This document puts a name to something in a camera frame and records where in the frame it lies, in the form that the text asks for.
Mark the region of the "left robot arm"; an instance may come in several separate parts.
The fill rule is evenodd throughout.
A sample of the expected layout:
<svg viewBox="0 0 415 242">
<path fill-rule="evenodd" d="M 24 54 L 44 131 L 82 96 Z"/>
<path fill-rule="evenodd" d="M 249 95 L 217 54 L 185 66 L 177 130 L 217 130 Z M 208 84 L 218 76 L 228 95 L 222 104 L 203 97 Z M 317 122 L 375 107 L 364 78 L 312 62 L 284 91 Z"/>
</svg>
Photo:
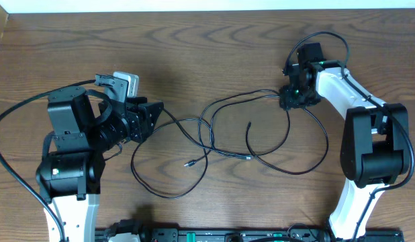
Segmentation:
<svg viewBox="0 0 415 242">
<path fill-rule="evenodd" d="M 49 238 L 94 241 L 101 193 L 103 154 L 121 142 L 143 143 L 164 109 L 144 97 L 119 102 L 84 87 L 65 87 L 48 96 L 54 131 L 44 140 L 36 171 L 46 202 Z"/>
</svg>

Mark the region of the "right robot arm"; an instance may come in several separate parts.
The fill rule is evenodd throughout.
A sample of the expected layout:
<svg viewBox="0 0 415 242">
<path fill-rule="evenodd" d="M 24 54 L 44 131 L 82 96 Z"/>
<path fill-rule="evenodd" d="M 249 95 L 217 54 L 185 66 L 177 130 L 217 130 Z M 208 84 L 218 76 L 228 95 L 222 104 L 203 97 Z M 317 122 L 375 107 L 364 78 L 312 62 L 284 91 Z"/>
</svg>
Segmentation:
<svg viewBox="0 0 415 242">
<path fill-rule="evenodd" d="M 284 110 L 305 109 L 326 99 L 344 118 L 340 165 L 344 188 L 328 229 L 333 241 L 356 241 L 380 196 L 396 189 L 399 175 L 411 175 L 414 157 L 408 137 L 408 113 L 402 104 L 372 96 L 345 63 L 324 58 L 320 43 L 297 44 L 297 63 L 286 63 L 289 85 L 280 89 Z"/>
</svg>

